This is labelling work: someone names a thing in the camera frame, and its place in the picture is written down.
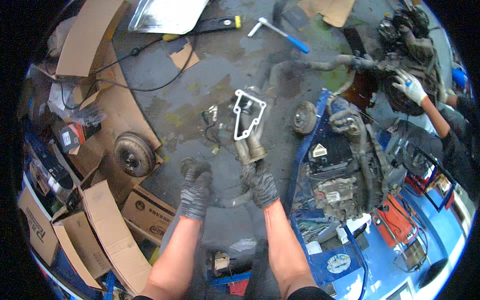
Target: gloved hand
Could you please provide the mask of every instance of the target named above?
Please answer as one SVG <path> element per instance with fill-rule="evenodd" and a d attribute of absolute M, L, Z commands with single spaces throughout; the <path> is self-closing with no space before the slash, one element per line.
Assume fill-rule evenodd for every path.
<path fill-rule="evenodd" d="M 189 159 L 192 161 L 189 162 L 180 192 L 180 216 L 203 223 L 211 197 L 212 170 L 210 164 Z"/>
<path fill-rule="evenodd" d="M 273 179 L 267 163 L 263 160 L 256 163 L 242 166 L 240 179 L 253 190 L 253 202 L 259 208 L 267 208 L 277 199 L 279 199 Z"/>
<path fill-rule="evenodd" d="M 440 94 L 438 95 L 438 100 L 445 104 L 447 103 L 447 97 L 448 96 L 456 96 L 455 92 L 452 89 L 445 89 L 445 83 L 443 79 L 440 79 Z"/>
<path fill-rule="evenodd" d="M 445 83 L 443 79 L 440 79 L 438 101 L 443 104 L 447 103 L 447 91 L 445 90 Z"/>
<path fill-rule="evenodd" d="M 398 76 L 395 76 L 395 78 L 398 80 L 398 83 L 392 83 L 392 86 L 404 92 L 408 98 L 420 106 L 422 100 L 425 99 L 425 97 L 428 97 L 427 93 L 423 90 L 420 81 L 415 76 L 402 69 L 397 69 L 396 73 Z"/>

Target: metal tray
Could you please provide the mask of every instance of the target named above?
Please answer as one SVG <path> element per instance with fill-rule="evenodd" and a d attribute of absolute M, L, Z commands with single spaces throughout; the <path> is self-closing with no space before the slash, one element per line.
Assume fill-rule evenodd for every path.
<path fill-rule="evenodd" d="M 128 30 L 183 35 L 195 27 L 207 3 L 208 0 L 140 0 Z"/>

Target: white gasket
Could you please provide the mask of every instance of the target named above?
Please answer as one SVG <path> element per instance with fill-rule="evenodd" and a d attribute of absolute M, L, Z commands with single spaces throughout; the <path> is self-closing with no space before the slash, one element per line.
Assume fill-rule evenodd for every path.
<path fill-rule="evenodd" d="M 262 118 L 262 115 L 264 113 L 264 110 L 265 110 L 265 107 L 267 106 L 267 103 L 258 99 L 258 98 L 255 98 L 254 96 L 252 95 L 249 95 L 247 93 L 245 93 L 245 91 L 243 90 L 236 90 L 235 91 L 235 95 L 237 96 L 237 102 L 235 102 L 235 106 L 233 107 L 233 112 L 237 115 L 237 120 L 235 121 L 235 131 L 233 133 L 233 139 L 235 141 L 240 141 L 240 140 L 243 140 L 247 137 L 250 136 L 250 132 L 252 132 L 252 129 L 255 125 L 258 125 L 260 123 L 260 119 Z M 258 117 L 257 118 L 254 118 L 252 120 L 252 123 L 250 124 L 250 126 L 248 127 L 248 129 L 244 130 L 241 134 L 241 136 L 238 136 L 238 133 L 239 133 L 239 123 L 240 123 L 240 114 L 241 114 L 241 107 L 239 106 L 239 103 L 240 103 L 240 99 L 245 96 L 247 97 L 248 99 L 256 102 L 259 106 L 260 106 L 260 114 L 258 114 Z"/>

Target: mechanic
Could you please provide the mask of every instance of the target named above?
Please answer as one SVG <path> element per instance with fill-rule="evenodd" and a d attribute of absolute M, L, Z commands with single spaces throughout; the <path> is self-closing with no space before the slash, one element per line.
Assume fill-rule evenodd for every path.
<path fill-rule="evenodd" d="M 194 253 L 212 195 L 212 171 L 207 163 L 186 158 L 180 215 L 165 250 L 150 271 L 145 288 L 134 300 L 183 298 L 192 281 Z M 313 280 L 305 254 L 295 238 L 265 162 L 242 167 L 241 181 L 253 190 L 253 201 L 265 216 L 269 262 L 283 299 L 333 299 Z"/>
<path fill-rule="evenodd" d="M 453 91 L 445 91 L 442 82 L 439 100 L 456 108 L 458 112 L 441 105 L 440 110 L 430 101 L 420 81 L 415 76 L 397 70 L 398 83 L 394 87 L 421 106 L 437 130 L 443 145 L 443 165 L 464 188 L 475 206 L 480 198 L 479 121 L 474 100 L 457 97 Z"/>

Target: white work glove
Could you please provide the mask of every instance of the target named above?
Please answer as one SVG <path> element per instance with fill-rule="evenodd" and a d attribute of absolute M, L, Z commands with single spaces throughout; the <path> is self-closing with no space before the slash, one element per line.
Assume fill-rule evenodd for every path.
<path fill-rule="evenodd" d="M 392 86 L 404 92 L 408 98 L 420 106 L 422 100 L 427 97 L 427 93 L 423 90 L 420 81 L 415 76 L 402 69 L 397 69 L 395 71 L 398 74 L 398 76 L 395 76 L 398 83 L 392 83 Z"/>
<path fill-rule="evenodd" d="M 440 79 L 440 91 L 438 95 L 438 101 L 440 103 L 446 104 L 447 103 L 447 97 L 448 96 L 456 96 L 455 92 L 452 89 L 445 89 L 445 83 L 443 79 Z"/>

